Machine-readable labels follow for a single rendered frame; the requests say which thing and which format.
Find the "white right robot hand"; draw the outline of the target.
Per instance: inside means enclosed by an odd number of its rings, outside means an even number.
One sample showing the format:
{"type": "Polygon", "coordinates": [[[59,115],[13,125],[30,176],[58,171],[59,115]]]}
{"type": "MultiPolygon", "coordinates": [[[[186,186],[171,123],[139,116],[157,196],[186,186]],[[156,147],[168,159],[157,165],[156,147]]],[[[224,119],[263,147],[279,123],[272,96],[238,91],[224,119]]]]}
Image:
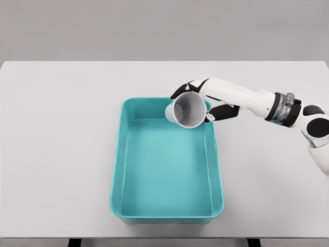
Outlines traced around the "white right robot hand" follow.
{"type": "Polygon", "coordinates": [[[179,87],[171,96],[172,100],[190,92],[203,94],[208,98],[225,104],[210,109],[205,113],[204,123],[237,117],[239,110],[251,106],[252,92],[234,83],[217,78],[192,80],[179,87]]]}

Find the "white paper cup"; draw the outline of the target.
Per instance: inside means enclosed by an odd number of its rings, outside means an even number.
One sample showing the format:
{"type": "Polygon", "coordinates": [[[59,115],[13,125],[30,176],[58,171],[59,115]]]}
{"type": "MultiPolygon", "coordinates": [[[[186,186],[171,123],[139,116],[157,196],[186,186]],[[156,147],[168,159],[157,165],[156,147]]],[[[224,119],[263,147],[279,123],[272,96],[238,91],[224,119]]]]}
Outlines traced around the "white paper cup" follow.
{"type": "Polygon", "coordinates": [[[186,129],[193,129],[203,124],[206,114],[205,101],[194,92],[179,95],[165,109],[165,117],[169,122],[186,129]]]}

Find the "teal plastic basket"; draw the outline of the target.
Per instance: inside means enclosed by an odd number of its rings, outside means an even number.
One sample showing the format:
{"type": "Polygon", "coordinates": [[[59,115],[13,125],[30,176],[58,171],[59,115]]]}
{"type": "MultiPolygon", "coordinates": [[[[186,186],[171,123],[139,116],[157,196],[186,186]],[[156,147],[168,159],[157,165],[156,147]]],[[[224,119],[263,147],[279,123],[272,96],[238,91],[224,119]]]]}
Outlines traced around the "teal plastic basket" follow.
{"type": "Polygon", "coordinates": [[[213,123],[167,121],[169,98],[123,102],[109,206],[127,224],[207,224],[224,209],[213,123]]]}

